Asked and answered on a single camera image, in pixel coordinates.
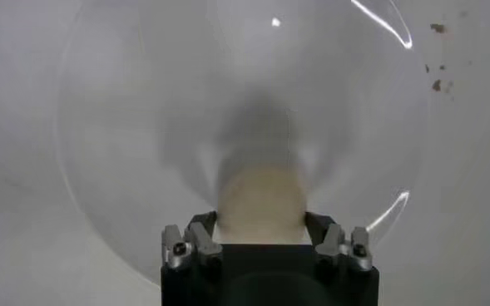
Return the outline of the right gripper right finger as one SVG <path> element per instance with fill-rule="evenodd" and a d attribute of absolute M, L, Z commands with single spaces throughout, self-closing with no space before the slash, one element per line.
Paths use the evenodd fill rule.
<path fill-rule="evenodd" d="M 328 215 L 306 212 L 304 222 L 319 261 L 337 268 L 345 259 L 352 270 L 373 268 L 369 232 L 364 227 L 355 227 L 346 239 L 342 226 Z"/>

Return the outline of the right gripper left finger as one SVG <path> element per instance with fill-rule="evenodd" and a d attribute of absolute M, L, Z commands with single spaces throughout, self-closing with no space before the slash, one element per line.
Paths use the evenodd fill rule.
<path fill-rule="evenodd" d="M 178 225 L 166 225 L 161 233 L 162 265 L 183 270 L 196 260 L 205 267 L 217 267 L 222 261 L 223 247 L 213 239 L 217 213 L 194 215 L 181 233 Z"/>

